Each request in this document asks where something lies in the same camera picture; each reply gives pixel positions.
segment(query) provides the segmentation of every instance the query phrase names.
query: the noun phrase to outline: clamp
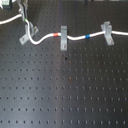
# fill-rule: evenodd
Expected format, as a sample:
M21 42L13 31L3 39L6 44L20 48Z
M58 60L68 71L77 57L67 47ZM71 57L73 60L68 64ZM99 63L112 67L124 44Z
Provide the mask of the clamp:
M27 19L28 0L24 0L23 4L21 3L21 0L17 0L17 3L19 5L19 7L20 7L19 13L21 13L22 20L24 22L25 19ZM39 30L38 30L38 28L36 26L34 27L31 22L29 22L29 24L30 24L30 34L31 34L31 37L33 37L34 35L36 35L38 33ZM19 39L20 43L22 45L24 45L27 41L29 41L28 28L27 27L28 26L25 25L26 34Z
M108 45L114 45L114 41L112 39L111 33L112 33L112 26L110 25L110 22L104 22L104 24L101 25L101 29L105 32L104 37L107 41Z

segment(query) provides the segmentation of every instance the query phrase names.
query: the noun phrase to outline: screw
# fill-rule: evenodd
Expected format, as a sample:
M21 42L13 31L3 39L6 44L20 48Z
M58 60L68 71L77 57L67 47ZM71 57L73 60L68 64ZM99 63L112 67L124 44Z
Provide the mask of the screw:
M109 41L110 41L110 43L113 43L113 40L112 39L110 39Z
M66 48L66 45L63 45L63 48Z

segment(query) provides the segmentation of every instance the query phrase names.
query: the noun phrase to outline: white bracket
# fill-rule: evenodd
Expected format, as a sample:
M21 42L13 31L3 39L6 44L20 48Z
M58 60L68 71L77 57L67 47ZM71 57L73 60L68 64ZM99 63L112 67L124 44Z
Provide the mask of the white bracket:
M104 37L107 41L108 45L114 45L114 41L112 39L111 33L112 33L112 26L110 25L110 22L104 22L104 24L101 25L101 29L105 32Z
M61 26L61 51L67 51L67 26Z

